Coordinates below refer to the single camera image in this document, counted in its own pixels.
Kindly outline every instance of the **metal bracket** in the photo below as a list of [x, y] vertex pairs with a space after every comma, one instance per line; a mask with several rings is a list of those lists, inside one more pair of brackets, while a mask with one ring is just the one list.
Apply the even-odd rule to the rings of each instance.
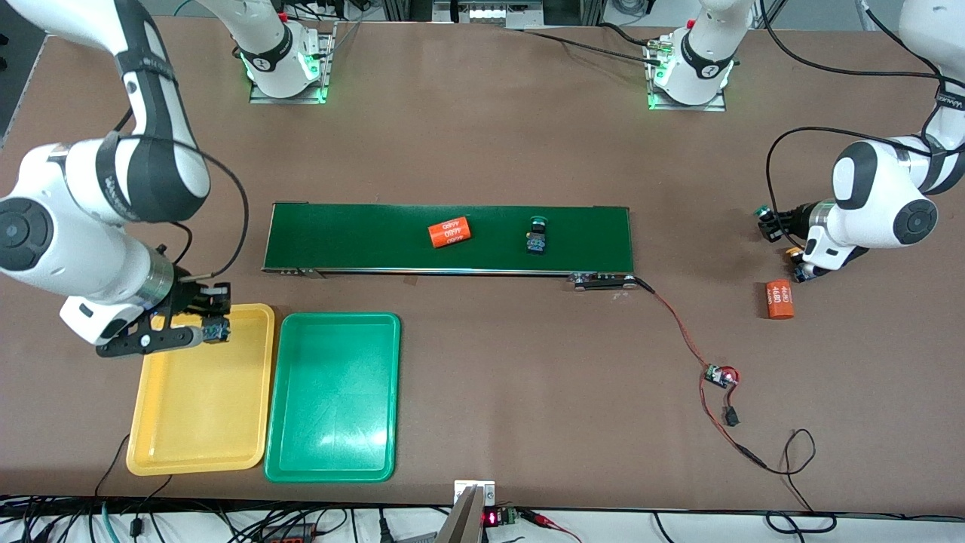
[[602, 290], [630, 290], [637, 288], [637, 281], [633, 275], [613, 273], [574, 273], [569, 277], [573, 283], [573, 290], [602, 291]]
[[458, 480], [453, 485], [453, 503], [459, 501], [459, 497], [465, 492], [466, 487], [481, 487], [485, 497], [484, 505], [491, 507], [496, 504], [496, 482], [495, 481], [475, 481]]
[[328, 83], [332, 77], [332, 57], [335, 52], [335, 31], [337, 29], [338, 26], [336, 25], [331, 34], [309, 29], [309, 32], [317, 34], [318, 41], [317, 45], [315, 45], [315, 41], [312, 41], [313, 46], [307, 51], [308, 56], [303, 64], [305, 70], [317, 73], [318, 79], [305, 87], [305, 90], [293, 97], [272, 98], [252, 83], [248, 101], [250, 103], [325, 103], [328, 100]]
[[670, 36], [661, 36], [660, 40], [652, 40], [644, 45], [644, 57], [660, 61], [660, 66], [647, 64], [647, 104], [649, 109], [658, 111], [727, 111], [724, 101], [724, 89], [717, 92], [717, 96], [708, 103], [701, 105], [687, 105], [680, 103], [672, 98], [660, 87], [653, 84], [653, 80], [663, 77], [661, 71], [665, 70], [668, 62], [674, 56], [673, 45], [670, 43]]

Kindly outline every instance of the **yellow tray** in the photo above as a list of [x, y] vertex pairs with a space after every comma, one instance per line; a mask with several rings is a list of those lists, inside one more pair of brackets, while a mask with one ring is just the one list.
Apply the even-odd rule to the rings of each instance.
[[[264, 455], [275, 314], [232, 307], [228, 342], [144, 357], [127, 448], [135, 475], [252, 468]], [[175, 325], [199, 325], [189, 315]]]

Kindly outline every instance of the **plastic tray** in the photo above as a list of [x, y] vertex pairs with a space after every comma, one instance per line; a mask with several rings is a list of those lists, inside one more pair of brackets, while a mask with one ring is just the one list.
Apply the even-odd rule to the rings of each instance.
[[264, 476], [381, 482], [396, 464], [399, 317], [296, 313], [282, 323]]
[[[275, 314], [232, 307], [229, 341], [144, 357], [127, 449], [135, 475], [246, 470], [264, 454]], [[199, 325], [181, 315], [177, 325]]]

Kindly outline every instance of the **connector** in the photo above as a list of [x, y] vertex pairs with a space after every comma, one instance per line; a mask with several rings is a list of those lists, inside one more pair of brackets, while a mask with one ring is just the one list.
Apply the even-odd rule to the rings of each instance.
[[540, 515], [539, 513], [536, 513], [536, 511], [532, 511], [530, 509], [519, 509], [519, 508], [517, 508], [516, 510], [519, 512], [519, 518], [523, 519], [524, 521], [533, 523], [539, 526], [540, 528], [549, 528], [550, 525], [553, 524], [553, 521]]
[[144, 533], [144, 521], [141, 520], [140, 517], [134, 517], [134, 519], [130, 521], [130, 528], [127, 529], [127, 535], [137, 537], [142, 533]]
[[731, 406], [727, 406], [724, 409], [724, 424], [727, 424], [731, 428], [740, 424], [740, 419], [737, 418], [737, 410]]

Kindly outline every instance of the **electrical component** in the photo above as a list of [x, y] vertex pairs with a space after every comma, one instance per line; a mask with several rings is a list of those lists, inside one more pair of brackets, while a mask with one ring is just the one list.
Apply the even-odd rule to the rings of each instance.
[[724, 408], [724, 424], [727, 424], [731, 428], [740, 424], [740, 419], [737, 418], [737, 410], [733, 406], [726, 406]]
[[519, 513], [515, 507], [487, 507], [482, 514], [482, 525], [485, 528], [496, 528], [516, 524]]
[[790, 294], [790, 281], [777, 279], [767, 283], [767, 316], [775, 320], [794, 317], [794, 298]]
[[614, 273], [573, 273], [569, 277], [573, 283], [573, 290], [602, 291], [637, 288], [637, 279], [633, 275], [617, 275]]
[[312, 543], [315, 526], [310, 524], [278, 525], [262, 528], [260, 543]]
[[526, 233], [526, 252], [530, 254], [546, 252], [546, 217], [534, 216], [530, 219], [530, 231]]
[[428, 227], [429, 240], [435, 248], [459, 243], [473, 237], [469, 230], [469, 221], [461, 216]]
[[130, 521], [130, 528], [127, 530], [127, 535], [137, 537], [142, 533], [144, 533], [144, 521], [141, 520], [141, 517], [134, 517]]
[[737, 385], [736, 371], [729, 366], [715, 366], [710, 364], [703, 371], [703, 378], [720, 388], [727, 388], [730, 385]]

